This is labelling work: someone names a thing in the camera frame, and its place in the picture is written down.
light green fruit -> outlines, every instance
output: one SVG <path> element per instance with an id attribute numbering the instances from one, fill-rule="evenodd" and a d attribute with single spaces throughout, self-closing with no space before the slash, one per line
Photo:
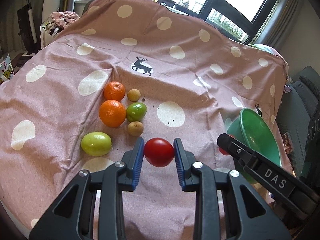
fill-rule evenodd
<path id="1" fill-rule="evenodd" d="M 147 113 L 147 106 L 144 103 L 133 103 L 127 108 L 127 120 L 129 122 L 140 122 Z"/>
<path id="2" fill-rule="evenodd" d="M 81 148 L 89 155 L 102 156 L 110 152 L 111 138 L 103 132 L 91 132 L 82 138 Z"/>

screw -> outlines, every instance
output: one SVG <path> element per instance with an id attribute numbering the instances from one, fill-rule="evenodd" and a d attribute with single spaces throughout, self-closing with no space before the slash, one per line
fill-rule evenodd
<path id="1" fill-rule="evenodd" d="M 194 166 L 196 169 L 200 169 L 200 168 L 203 166 L 203 164 L 202 164 L 201 162 L 194 162 L 194 163 L 193 163 L 193 166 Z"/>
<path id="2" fill-rule="evenodd" d="M 88 175 L 88 171 L 87 170 L 81 170 L 81 171 L 79 171 L 79 176 L 80 177 L 85 177 L 85 176 L 87 176 Z"/>
<path id="3" fill-rule="evenodd" d="M 117 168 L 122 168 L 124 165 L 125 165 L 124 162 L 121 162 L 121 161 L 115 163 L 115 166 Z"/>
<path id="4" fill-rule="evenodd" d="M 239 171 L 236 171 L 236 170 L 232 170 L 232 171 L 230 171 L 230 175 L 232 176 L 232 177 L 238 177 L 239 175 L 240 175 L 240 173 L 239 173 Z"/>

tomato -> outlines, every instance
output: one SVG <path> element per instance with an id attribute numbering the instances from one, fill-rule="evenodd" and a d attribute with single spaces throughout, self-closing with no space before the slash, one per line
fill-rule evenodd
<path id="1" fill-rule="evenodd" d="M 143 154 L 147 161 L 156 167 L 165 167 L 174 158 L 172 145 L 162 138 L 148 140 L 144 146 Z"/>
<path id="2" fill-rule="evenodd" d="M 219 147 L 219 151 L 223 154 L 223 155 L 225 155 L 225 156 L 228 156 L 228 155 L 230 155 L 229 153 L 227 153 L 225 150 L 223 150 L 222 148 L 220 148 Z"/>

green bowl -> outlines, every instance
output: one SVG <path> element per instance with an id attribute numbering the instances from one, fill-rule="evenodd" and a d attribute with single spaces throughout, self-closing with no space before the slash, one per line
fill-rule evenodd
<path id="1" fill-rule="evenodd" d="M 227 131 L 238 141 L 247 145 L 251 149 L 261 153 L 278 166 L 280 163 L 280 154 L 277 142 L 264 120 L 253 110 L 244 108 L 240 111 L 238 118 L 230 125 Z M 234 159 L 235 168 L 246 180 L 253 184 L 257 183 L 242 166 Z"/>

orange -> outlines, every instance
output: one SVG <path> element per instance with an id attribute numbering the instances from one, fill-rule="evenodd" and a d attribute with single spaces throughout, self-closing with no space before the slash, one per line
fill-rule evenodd
<path id="1" fill-rule="evenodd" d="M 124 85 L 120 82 L 112 81 L 104 87 L 103 95 L 106 100 L 116 100 L 120 102 L 125 95 Z"/>
<path id="2" fill-rule="evenodd" d="M 116 128 L 120 126 L 124 122 L 126 115 L 127 112 L 123 104 L 115 100 L 105 101 L 99 108 L 99 117 L 108 127 Z"/>

